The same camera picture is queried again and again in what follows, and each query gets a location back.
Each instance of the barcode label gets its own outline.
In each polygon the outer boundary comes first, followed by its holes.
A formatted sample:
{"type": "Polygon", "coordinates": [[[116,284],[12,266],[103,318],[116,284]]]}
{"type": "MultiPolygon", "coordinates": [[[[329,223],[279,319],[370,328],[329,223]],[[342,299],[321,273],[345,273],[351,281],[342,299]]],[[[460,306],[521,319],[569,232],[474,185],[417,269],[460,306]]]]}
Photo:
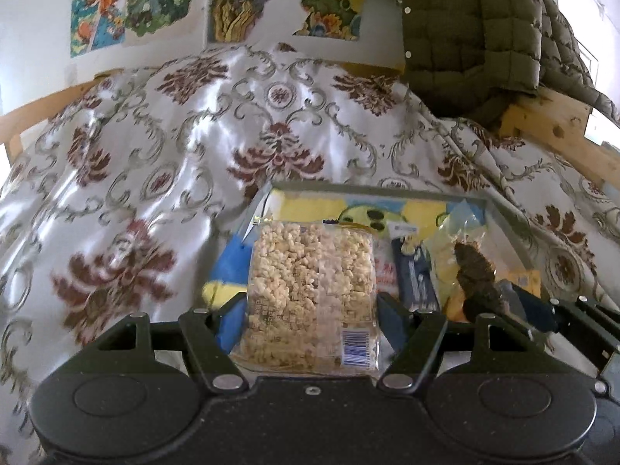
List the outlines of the barcode label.
{"type": "Polygon", "coordinates": [[[342,330],[342,365],[370,369],[370,331],[342,330]]]}

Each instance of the quilted jacket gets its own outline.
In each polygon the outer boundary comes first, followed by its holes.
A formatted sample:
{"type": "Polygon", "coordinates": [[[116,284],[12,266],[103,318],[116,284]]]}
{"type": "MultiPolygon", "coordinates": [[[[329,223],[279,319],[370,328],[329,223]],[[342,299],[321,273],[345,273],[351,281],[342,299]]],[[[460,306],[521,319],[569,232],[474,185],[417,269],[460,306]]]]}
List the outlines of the quilted jacket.
{"type": "Polygon", "coordinates": [[[489,126],[539,85],[617,121],[553,0],[402,0],[404,78],[438,116],[489,126]]]}

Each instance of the white satin bedspread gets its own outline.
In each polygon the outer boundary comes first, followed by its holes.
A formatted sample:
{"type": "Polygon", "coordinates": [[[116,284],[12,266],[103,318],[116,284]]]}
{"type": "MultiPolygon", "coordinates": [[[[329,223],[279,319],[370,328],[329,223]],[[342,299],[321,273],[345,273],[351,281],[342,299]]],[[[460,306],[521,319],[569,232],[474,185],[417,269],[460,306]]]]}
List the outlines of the white satin bedspread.
{"type": "Polygon", "coordinates": [[[1,191],[0,465],[38,460],[27,400],[82,344],[193,304],[269,178],[486,196],[554,296],[620,303],[620,209],[557,155],[286,45],[125,71],[51,120],[1,191]]]}

